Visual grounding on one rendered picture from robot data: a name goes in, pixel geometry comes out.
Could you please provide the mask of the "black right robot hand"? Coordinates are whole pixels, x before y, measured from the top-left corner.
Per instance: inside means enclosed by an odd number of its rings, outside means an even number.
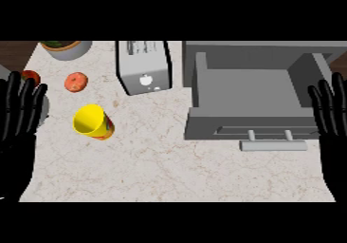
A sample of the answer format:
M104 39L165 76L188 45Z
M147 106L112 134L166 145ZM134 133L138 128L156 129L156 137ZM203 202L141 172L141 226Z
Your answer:
M321 174L333 200L347 203L347 80L338 72L332 83L307 87L318 132Z

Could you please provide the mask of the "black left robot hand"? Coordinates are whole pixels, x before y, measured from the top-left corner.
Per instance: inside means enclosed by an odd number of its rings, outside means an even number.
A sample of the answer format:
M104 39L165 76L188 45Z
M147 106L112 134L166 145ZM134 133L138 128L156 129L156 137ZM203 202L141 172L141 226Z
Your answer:
M17 71L0 79L0 202L17 202L30 182L45 91Z

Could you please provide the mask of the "yellow cup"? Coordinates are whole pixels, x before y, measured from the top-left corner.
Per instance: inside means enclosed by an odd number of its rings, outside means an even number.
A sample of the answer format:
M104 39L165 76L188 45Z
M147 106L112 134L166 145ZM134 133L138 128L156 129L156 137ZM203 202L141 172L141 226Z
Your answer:
M107 140L115 132L113 123L97 104L84 105L72 117L73 131L97 140Z

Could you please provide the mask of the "grey drawer front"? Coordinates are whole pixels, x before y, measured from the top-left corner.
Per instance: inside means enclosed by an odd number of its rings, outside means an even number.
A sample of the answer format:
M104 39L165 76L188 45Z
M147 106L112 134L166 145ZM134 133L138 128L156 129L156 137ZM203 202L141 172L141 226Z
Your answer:
M258 116L188 109L185 140L237 140L242 151L305 151L307 140L317 138L311 113Z

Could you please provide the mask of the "grey open drawer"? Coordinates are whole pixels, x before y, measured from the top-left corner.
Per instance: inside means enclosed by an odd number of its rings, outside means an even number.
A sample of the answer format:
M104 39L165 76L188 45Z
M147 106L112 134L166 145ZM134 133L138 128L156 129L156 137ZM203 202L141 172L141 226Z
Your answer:
M283 69L217 69L208 55L196 53L191 81L193 107L239 117L283 113L307 114L307 87L330 77L320 53L304 53Z

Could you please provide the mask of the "red round fruit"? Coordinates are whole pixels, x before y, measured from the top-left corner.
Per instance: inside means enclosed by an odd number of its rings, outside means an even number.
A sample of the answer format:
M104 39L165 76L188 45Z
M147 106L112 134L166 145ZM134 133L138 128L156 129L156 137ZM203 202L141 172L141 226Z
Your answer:
M39 85L39 74L33 70L23 70L20 76L23 81L33 79L35 85Z

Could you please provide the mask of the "orange round fruit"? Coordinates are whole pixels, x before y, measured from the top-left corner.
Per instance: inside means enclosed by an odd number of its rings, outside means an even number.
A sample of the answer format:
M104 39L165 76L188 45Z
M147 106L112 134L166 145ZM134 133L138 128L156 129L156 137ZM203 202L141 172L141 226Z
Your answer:
M88 83L88 77L81 72L73 72L66 76L64 88L69 92L79 92Z

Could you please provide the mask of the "grey plant pot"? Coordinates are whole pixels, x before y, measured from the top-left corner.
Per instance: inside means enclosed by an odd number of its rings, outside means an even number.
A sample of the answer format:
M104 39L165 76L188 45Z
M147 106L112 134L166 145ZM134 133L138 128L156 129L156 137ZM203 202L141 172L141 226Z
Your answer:
M91 45L91 41L75 41L63 47L48 47L45 44L41 44L41 47L55 60L72 61L88 52Z

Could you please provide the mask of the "grey cabinet body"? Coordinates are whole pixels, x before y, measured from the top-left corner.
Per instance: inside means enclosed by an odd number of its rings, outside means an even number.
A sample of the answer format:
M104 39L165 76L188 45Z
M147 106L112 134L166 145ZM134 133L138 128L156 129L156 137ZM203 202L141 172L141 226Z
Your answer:
M305 53L320 53L329 64L347 52L347 41L183 41L183 86L191 86L197 53L212 69L287 69Z

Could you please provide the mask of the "silver toaster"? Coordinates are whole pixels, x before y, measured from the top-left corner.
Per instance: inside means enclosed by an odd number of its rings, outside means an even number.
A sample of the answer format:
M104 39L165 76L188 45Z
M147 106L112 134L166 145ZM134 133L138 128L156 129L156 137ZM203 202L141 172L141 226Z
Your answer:
M128 96L172 88L166 41L115 41L116 76Z

